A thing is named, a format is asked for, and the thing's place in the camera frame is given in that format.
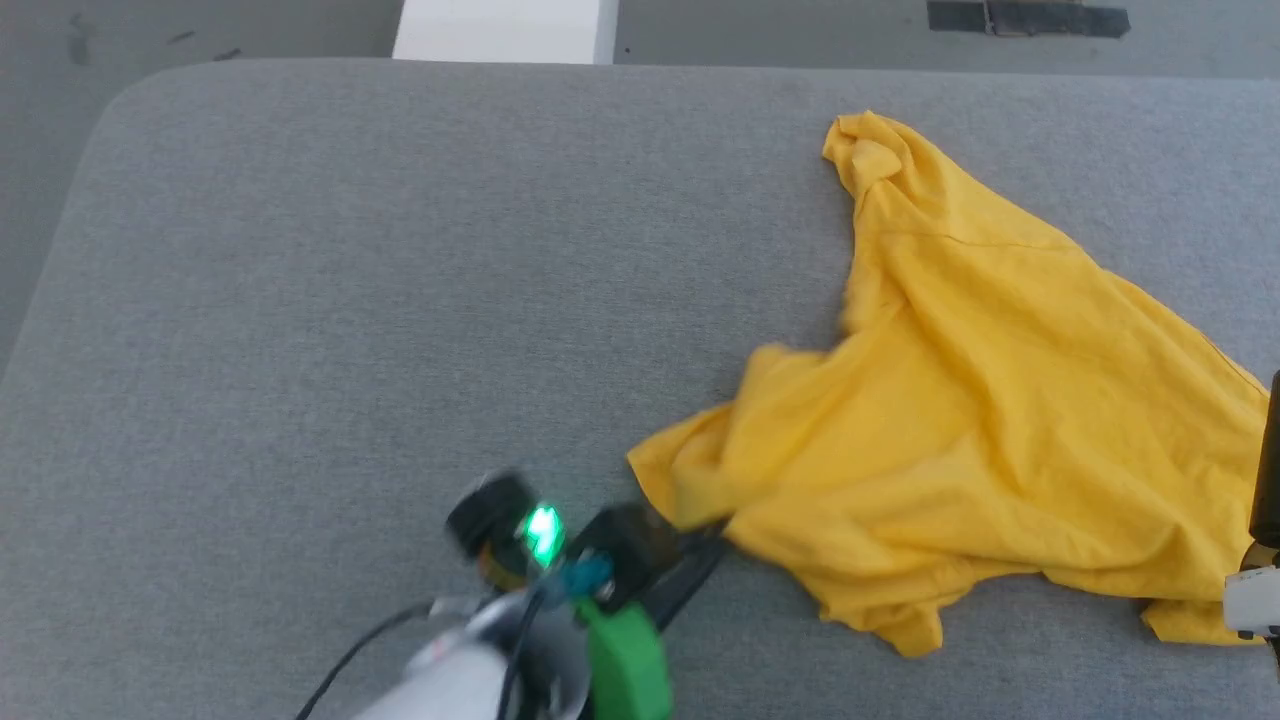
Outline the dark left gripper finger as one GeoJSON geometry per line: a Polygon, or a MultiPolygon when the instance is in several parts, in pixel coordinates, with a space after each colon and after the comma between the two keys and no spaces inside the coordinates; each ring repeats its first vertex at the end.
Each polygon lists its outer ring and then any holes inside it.
{"type": "Polygon", "coordinates": [[[722,530],[698,530],[677,542],[677,559],[641,593],[640,605],[659,634],[684,611],[731,551],[722,530]]]}

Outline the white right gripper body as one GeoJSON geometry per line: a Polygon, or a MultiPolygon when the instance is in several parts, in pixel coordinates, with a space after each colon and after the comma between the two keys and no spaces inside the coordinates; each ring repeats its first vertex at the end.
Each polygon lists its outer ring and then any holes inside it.
{"type": "Polygon", "coordinates": [[[1224,582],[1224,621],[1247,639],[1279,637],[1279,568],[1238,571],[1224,582]]]}

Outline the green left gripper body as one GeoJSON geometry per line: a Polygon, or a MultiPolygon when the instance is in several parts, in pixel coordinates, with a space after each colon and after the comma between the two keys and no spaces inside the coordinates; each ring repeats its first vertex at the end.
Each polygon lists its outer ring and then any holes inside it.
{"type": "Polygon", "coordinates": [[[594,601],[582,602],[591,670],[590,719],[669,719],[675,693],[666,648],[654,621],[640,603],[613,614],[594,601]]]}

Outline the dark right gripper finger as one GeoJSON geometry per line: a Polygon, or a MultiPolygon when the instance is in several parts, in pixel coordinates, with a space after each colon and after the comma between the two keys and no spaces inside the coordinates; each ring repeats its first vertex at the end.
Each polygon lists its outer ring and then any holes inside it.
{"type": "Polygon", "coordinates": [[[1251,509],[1249,534],[1256,544],[1279,547],[1279,370],[1271,379],[1251,509]]]}

